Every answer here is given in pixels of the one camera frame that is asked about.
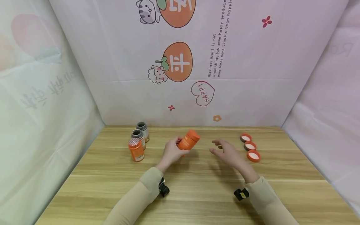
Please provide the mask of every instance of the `wooden tabletop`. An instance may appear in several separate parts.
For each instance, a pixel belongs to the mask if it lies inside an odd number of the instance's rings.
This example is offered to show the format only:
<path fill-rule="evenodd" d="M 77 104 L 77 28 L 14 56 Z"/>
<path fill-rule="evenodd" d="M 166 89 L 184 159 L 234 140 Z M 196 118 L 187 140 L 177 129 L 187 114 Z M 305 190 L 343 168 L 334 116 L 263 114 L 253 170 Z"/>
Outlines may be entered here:
<path fill-rule="evenodd" d="M 133 127 L 105 127 L 93 142 L 36 225 L 101 225 L 112 207 L 139 177 L 160 159 L 166 141 L 188 127 L 151 127 L 145 158 L 131 160 L 127 142 Z M 277 127 L 195 127 L 201 139 L 189 155 L 164 175 L 170 194 L 158 197 L 136 224 L 260 225 L 248 199 L 233 192 L 243 188 L 238 172 L 217 161 L 208 149 L 223 138 L 244 157 L 239 135 L 247 132 L 261 161 L 251 163 L 264 176 L 301 225 L 353 225 L 360 220 L 319 174 L 290 138 Z"/>

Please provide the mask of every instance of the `orange plastic bottle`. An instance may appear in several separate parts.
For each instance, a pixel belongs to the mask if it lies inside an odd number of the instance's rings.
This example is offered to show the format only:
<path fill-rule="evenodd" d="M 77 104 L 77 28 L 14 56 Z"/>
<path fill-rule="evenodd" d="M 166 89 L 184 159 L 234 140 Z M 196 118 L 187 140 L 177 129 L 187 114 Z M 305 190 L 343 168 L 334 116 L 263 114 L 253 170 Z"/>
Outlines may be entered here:
<path fill-rule="evenodd" d="M 177 147 L 181 150 L 191 150 L 199 140 L 200 136 L 194 130 L 189 130 Z"/>
<path fill-rule="evenodd" d="M 144 159 L 144 148 L 139 139 L 131 138 L 129 140 L 129 150 L 135 162 L 140 162 Z"/>

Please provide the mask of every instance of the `green leaf illustration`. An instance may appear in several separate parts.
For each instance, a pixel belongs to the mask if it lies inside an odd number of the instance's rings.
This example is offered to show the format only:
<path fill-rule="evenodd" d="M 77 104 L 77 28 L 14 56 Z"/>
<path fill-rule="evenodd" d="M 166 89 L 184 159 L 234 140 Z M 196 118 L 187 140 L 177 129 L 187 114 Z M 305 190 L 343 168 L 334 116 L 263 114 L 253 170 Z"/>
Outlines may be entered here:
<path fill-rule="evenodd" d="M 158 5 L 159 9 L 166 9 L 166 0 L 156 0 L 156 4 Z"/>
<path fill-rule="evenodd" d="M 169 71 L 170 67 L 169 67 L 169 64 L 166 61 L 162 61 L 161 65 L 162 65 L 162 67 L 164 68 L 165 71 Z"/>

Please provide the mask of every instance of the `red flower illustration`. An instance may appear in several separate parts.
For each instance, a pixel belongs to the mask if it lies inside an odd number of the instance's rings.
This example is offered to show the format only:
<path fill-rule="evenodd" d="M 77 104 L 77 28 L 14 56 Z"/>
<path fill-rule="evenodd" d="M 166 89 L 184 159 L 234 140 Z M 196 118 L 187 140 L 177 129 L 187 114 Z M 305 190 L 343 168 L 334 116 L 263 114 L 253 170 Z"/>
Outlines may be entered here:
<path fill-rule="evenodd" d="M 171 106 L 168 106 L 168 108 L 170 109 L 170 111 L 173 110 L 173 109 L 175 109 L 175 107 L 172 106 L 172 105 L 171 105 Z"/>
<path fill-rule="evenodd" d="M 270 20 L 270 16 L 268 16 L 266 19 L 263 19 L 262 22 L 264 23 L 262 27 L 266 27 L 268 24 L 272 24 L 273 22 Z"/>

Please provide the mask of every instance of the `chinese character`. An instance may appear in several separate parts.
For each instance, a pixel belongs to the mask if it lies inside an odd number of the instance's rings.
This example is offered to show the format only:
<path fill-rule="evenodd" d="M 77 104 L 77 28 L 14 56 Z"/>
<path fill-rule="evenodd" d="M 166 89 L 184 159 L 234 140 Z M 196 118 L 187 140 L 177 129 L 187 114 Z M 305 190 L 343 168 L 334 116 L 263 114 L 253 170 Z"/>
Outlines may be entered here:
<path fill-rule="evenodd" d="M 44 106 L 46 103 L 45 93 L 42 90 L 37 90 L 36 88 L 32 87 L 34 90 L 33 93 L 31 93 L 31 96 L 28 96 L 27 94 L 23 94 L 24 99 L 20 99 L 22 103 L 26 105 L 26 108 L 34 108 L 37 109 L 36 103 L 34 103 L 33 100 L 37 101 L 37 103 L 43 102 L 42 105 Z"/>
<path fill-rule="evenodd" d="M 50 90 L 52 91 L 52 94 L 56 94 L 59 95 L 59 91 L 62 93 L 63 92 L 63 80 L 61 78 L 59 78 L 58 76 L 56 76 L 56 78 L 58 79 L 58 81 L 55 82 L 55 84 L 51 81 L 50 85 L 48 86 L 50 88 Z"/>
<path fill-rule="evenodd" d="M 74 72 L 71 72 L 71 71 L 70 71 L 69 73 L 70 73 L 70 77 L 71 77 L 71 78 L 75 78 L 75 73 L 74 73 Z"/>
<path fill-rule="evenodd" d="M 68 72 L 66 72 L 66 73 L 64 74 L 64 77 L 65 77 L 66 82 L 67 82 L 68 84 L 71 83 L 72 78 L 74 77 L 72 74 L 73 74 L 73 73 L 69 74 Z"/>
<path fill-rule="evenodd" d="M 189 3 L 189 10 L 191 11 L 193 9 L 193 7 L 191 6 L 191 0 L 167 0 L 167 1 L 170 1 L 169 10 L 171 12 L 175 12 L 175 11 L 181 12 L 181 7 L 186 8 L 186 2 Z"/>
<path fill-rule="evenodd" d="M 175 66 L 175 71 L 179 71 L 179 67 L 180 66 L 180 72 L 182 73 L 184 71 L 184 65 L 190 65 L 189 62 L 184 62 L 183 59 L 183 54 L 180 53 L 180 59 L 178 57 L 173 57 L 173 55 L 170 55 L 170 66 L 171 66 L 171 72 L 174 72 L 174 66 Z"/>

